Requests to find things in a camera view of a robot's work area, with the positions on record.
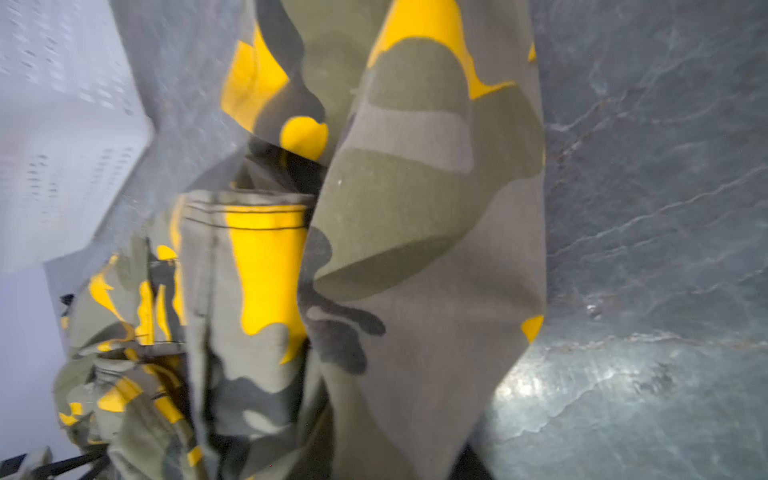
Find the olive green fabric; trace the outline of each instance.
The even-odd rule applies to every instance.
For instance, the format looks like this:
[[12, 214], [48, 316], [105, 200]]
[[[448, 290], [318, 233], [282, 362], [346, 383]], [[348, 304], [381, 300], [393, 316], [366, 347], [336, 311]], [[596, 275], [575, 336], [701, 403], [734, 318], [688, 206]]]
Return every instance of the olive green fabric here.
[[129, 479], [448, 478], [544, 319], [528, 6], [248, 0], [242, 19], [222, 108], [275, 148], [76, 297], [62, 423]]

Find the yellow patch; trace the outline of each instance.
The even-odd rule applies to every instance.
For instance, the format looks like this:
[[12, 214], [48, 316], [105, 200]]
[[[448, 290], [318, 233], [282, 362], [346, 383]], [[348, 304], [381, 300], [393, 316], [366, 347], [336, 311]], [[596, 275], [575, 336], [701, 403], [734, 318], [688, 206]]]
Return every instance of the yellow patch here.
[[288, 344], [281, 364], [296, 357], [306, 331], [296, 304], [301, 256], [306, 241], [305, 207], [300, 205], [248, 207], [243, 213], [226, 213], [232, 227], [230, 239], [240, 284], [243, 307], [240, 324], [246, 335], [282, 323]]
[[226, 205], [224, 212], [227, 214], [247, 214], [255, 212], [258, 214], [271, 214], [274, 212], [296, 212], [306, 211], [305, 205], [264, 205], [264, 206], [249, 206], [249, 205]]
[[176, 310], [176, 316], [179, 317], [179, 324], [181, 325], [187, 325], [187, 317], [184, 316], [184, 289], [181, 285], [181, 262], [178, 260], [181, 253], [181, 231], [179, 230], [179, 225], [181, 223], [181, 211], [184, 209], [186, 201], [187, 197], [185, 195], [179, 196], [179, 199], [176, 200], [174, 211], [170, 215], [170, 225], [168, 226], [170, 243], [174, 247], [172, 252], [177, 258], [176, 270], [174, 271], [174, 299], [171, 300], [170, 304]]
[[157, 259], [158, 260], [174, 260], [176, 259], [176, 252], [174, 252], [174, 249], [167, 247], [165, 245], [160, 245], [157, 247]]
[[541, 325], [544, 324], [544, 316], [533, 316], [523, 322], [520, 325], [520, 330], [523, 331], [525, 337], [528, 338], [528, 343], [533, 343], [538, 335], [538, 331], [541, 330]]
[[142, 391], [136, 382], [123, 377], [98, 400], [98, 408], [106, 412], [124, 412], [125, 406]]
[[77, 417], [83, 414], [83, 404], [79, 402], [70, 403], [69, 409], [71, 410], [71, 415], [66, 415], [61, 412], [58, 413], [59, 420], [66, 426], [74, 425], [74, 423], [77, 422]]
[[168, 328], [167, 312], [165, 311], [165, 285], [160, 285], [157, 288], [155, 311], [157, 311], [157, 326], [163, 330], [165, 341], [170, 342], [172, 338], [170, 337], [170, 328]]
[[167, 396], [161, 396], [159, 399], [155, 399], [154, 406], [170, 423], [176, 423], [184, 418], [184, 415], [181, 415], [181, 412], [179, 412], [174, 403]]
[[328, 142], [328, 125], [311, 117], [292, 117], [280, 131], [280, 146], [296, 155], [317, 161]]
[[190, 450], [189, 453], [187, 453], [187, 460], [190, 462], [190, 466], [195, 466], [200, 461], [200, 459], [203, 458], [203, 450], [198, 445], [197, 447]]
[[515, 84], [506, 81], [486, 85], [478, 78], [475, 60], [464, 40], [462, 13], [455, 0], [394, 0], [382, 32], [371, 50], [368, 68], [376, 63], [380, 54], [408, 38], [427, 38], [447, 47], [464, 70], [472, 100]]
[[136, 341], [139, 345], [154, 345], [154, 319], [152, 318], [152, 288], [146, 280], [139, 285], [139, 307], [136, 314], [139, 326], [136, 327]]
[[221, 109], [241, 127], [253, 132], [259, 113], [286, 84], [288, 75], [264, 43], [261, 29], [256, 24], [253, 46], [244, 41], [237, 42], [221, 92]]
[[143, 367], [144, 371], [155, 377], [159, 383], [163, 385], [170, 384], [172, 389], [177, 389], [181, 386], [181, 381], [176, 376], [176, 374], [164, 366], [158, 365], [156, 363], [148, 363]]
[[117, 261], [118, 256], [113, 255], [110, 257], [107, 266], [105, 266], [101, 272], [91, 277], [91, 282], [88, 284], [88, 292], [91, 294], [91, 297], [93, 297], [96, 303], [112, 312], [112, 314], [115, 315], [123, 323], [126, 332], [124, 341], [127, 341], [134, 338], [134, 328], [129, 323], [127, 323], [125, 319], [123, 319], [122, 315], [118, 312], [118, 309], [114, 307], [112, 298], [109, 297], [109, 291], [114, 290], [114, 288], [107, 283], [105, 278], [107, 273], [112, 269]]

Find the camouflage pants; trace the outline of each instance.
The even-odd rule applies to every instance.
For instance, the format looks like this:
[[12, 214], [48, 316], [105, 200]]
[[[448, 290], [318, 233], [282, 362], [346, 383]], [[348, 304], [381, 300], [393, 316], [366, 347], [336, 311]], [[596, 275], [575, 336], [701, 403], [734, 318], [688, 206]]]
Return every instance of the camouflage pants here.
[[128, 478], [448, 477], [544, 318], [525, 1], [249, 0], [222, 108], [284, 150], [77, 295], [62, 424]]

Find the marble surface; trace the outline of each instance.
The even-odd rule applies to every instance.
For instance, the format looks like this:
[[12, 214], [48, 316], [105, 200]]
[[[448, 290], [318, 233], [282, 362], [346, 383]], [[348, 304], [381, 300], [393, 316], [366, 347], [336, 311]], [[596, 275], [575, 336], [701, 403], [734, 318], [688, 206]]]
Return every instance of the marble surface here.
[[[157, 139], [55, 295], [245, 143], [218, 108], [239, 2], [113, 6]], [[500, 479], [767, 477], [768, 2], [531, 10], [550, 305], [474, 446]]]

